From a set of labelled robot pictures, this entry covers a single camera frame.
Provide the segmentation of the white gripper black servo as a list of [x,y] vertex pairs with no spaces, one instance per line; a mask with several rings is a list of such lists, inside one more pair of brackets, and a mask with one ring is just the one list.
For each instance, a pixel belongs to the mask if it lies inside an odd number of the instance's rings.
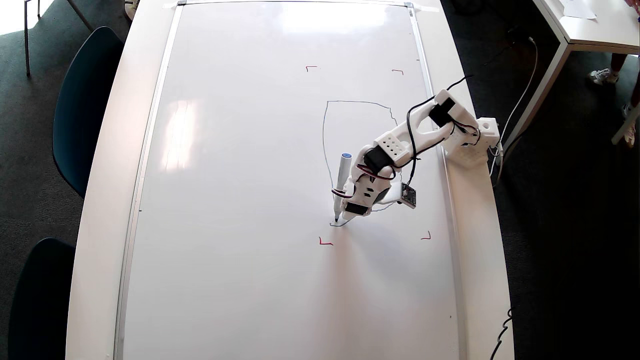
[[374,172],[365,164],[357,162],[350,169],[345,182],[345,200],[341,200],[341,219],[344,224],[353,219],[367,217],[375,205],[382,201],[396,177],[390,166],[380,173]]

